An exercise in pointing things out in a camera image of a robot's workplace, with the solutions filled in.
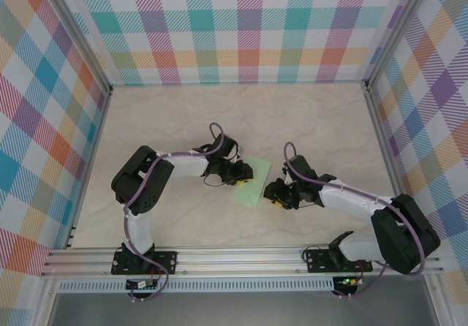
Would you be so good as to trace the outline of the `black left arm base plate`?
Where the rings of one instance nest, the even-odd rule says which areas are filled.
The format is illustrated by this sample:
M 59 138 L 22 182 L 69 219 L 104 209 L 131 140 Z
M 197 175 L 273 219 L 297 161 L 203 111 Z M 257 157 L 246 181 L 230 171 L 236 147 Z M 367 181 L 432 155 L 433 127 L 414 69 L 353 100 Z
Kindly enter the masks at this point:
M 169 275 L 176 272 L 176 251 L 150 251 L 145 257 L 160 264 Z M 163 274 L 153 263 L 127 250 L 118 250 L 114 253 L 110 273 L 114 276 Z

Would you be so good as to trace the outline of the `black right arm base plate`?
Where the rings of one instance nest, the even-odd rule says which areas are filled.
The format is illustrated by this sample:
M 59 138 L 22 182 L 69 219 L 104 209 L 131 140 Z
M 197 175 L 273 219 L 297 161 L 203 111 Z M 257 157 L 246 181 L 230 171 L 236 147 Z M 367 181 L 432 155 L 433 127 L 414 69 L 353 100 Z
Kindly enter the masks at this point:
M 341 253 L 315 246 L 304 249 L 302 258 L 309 273 L 368 273 L 373 271 L 371 262 L 351 261 Z

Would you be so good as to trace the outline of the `grey metal shelf plate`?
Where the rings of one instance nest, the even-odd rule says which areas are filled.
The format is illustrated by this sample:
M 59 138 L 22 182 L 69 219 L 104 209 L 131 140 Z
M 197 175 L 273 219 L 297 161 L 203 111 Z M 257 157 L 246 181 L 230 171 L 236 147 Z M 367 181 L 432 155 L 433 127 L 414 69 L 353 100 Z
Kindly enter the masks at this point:
M 167 293 L 145 303 L 124 294 L 60 294 L 47 326 L 439 326 L 423 305 L 358 303 L 320 294 Z

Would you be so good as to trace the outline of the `small left circuit board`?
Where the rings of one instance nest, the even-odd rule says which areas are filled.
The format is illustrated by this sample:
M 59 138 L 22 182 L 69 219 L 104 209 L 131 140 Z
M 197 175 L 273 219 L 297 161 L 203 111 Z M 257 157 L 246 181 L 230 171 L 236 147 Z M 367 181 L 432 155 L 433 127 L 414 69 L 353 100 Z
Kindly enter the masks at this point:
M 125 290 L 155 290 L 158 286 L 158 281 L 149 279 L 127 279 Z

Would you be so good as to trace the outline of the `aluminium mounting rail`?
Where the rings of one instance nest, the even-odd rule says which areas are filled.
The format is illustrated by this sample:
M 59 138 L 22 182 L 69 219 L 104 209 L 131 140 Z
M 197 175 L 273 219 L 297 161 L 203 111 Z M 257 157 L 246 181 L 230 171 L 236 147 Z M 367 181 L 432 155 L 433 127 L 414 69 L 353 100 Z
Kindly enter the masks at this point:
M 308 276 L 304 246 L 162 247 L 177 257 L 171 278 Z M 42 278 L 112 278 L 115 248 L 50 251 Z

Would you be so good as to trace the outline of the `aluminium frame leg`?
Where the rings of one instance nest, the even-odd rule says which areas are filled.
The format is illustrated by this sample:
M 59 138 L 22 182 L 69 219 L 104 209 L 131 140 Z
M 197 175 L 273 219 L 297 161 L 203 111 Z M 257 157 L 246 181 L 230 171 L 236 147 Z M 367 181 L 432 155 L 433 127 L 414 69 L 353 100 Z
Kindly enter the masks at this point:
M 444 313 L 443 313 L 443 310 L 441 309 L 442 305 L 440 304 L 439 290 L 437 289 L 438 284 L 435 278 L 436 278 L 435 275 L 425 275 L 425 281 L 426 281 L 426 285 L 429 291 L 431 304 L 434 309 L 435 318 L 437 320 L 437 325 L 443 326 Z
M 58 288 L 58 279 L 48 278 L 42 282 L 32 326 L 48 326 Z

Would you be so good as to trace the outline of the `aluminium side rail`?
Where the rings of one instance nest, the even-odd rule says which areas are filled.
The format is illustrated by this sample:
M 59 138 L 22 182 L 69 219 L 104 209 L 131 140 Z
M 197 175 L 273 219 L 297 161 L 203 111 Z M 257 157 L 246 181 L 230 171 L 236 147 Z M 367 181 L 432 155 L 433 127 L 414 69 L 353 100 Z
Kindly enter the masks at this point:
M 103 109 L 98 119 L 97 128 L 92 139 L 91 147 L 89 148 L 88 160 L 83 171 L 82 179 L 80 180 L 78 196 L 76 197 L 76 200 L 73 203 L 72 209 L 67 219 L 67 224 L 64 229 L 64 236 L 61 239 L 60 245 L 58 246 L 60 249 L 67 249 L 69 247 L 69 242 L 71 241 L 73 236 L 72 231 L 74 231 L 76 229 L 76 226 L 78 225 L 80 212 L 83 207 L 86 190 L 91 178 L 92 168 L 96 159 L 99 141 L 102 135 L 102 131 L 104 129 L 112 96 L 112 94 L 109 94 L 105 98 L 105 103 L 103 104 Z
M 410 229 L 404 226 L 404 222 L 397 222 L 398 219 L 402 218 L 408 222 L 413 221 L 418 212 L 418 206 L 413 198 L 400 187 L 393 159 L 390 157 L 387 139 L 384 135 L 380 118 L 377 115 L 373 97 L 367 87 L 363 87 L 363 94 L 394 190 L 392 197 L 379 196 L 377 198 L 377 201 L 383 204 L 384 207 L 376 209 L 370 216 L 370 220 L 380 253 L 382 253 L 383 258 L 389 263 L 393 263 L 400 257 L 409 259 L 418 255 L 418 247 L 411 235 Z

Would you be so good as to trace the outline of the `light green cloth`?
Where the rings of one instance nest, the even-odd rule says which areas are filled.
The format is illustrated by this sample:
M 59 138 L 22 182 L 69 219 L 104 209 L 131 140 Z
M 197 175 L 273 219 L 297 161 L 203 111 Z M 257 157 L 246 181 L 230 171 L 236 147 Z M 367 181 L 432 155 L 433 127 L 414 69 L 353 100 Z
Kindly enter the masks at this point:
M 246 163 L 253 169 L 253 179 L 235 188 L 231 202 L 248 208 L 256 208 L 263 197 L 263 189 L 271 168 L 271 161 L 248 157 Z

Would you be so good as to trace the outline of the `aluminium frame post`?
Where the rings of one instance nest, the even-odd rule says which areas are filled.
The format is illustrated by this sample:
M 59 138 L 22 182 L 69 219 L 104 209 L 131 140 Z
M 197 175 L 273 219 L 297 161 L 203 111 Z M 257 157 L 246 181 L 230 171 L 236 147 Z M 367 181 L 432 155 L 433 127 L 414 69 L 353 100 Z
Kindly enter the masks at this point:
M 363 73 L 362 83 L 365 94 L 372 92 L 421 2 L 422 0 L 389 1 L 389 7 L 382 18 L 384 26 L 379 31 L 377 42 L 371 46 L 372 56 Z
M 105 91 L 108 96 L 112 95 L 113 87 L 104 73 L 101 64 L 98 62 L 90 44 L 85 38 L 85 35 L 78 25 L 72 11 L 69 9 L 65 0 L 49 0 L 52 7 L 56 11 L 62 25 L 69 34 L 71 40 L 75 43 L 83 60 L 88 65 L 92 75 L 96 78 L 99 86 Z

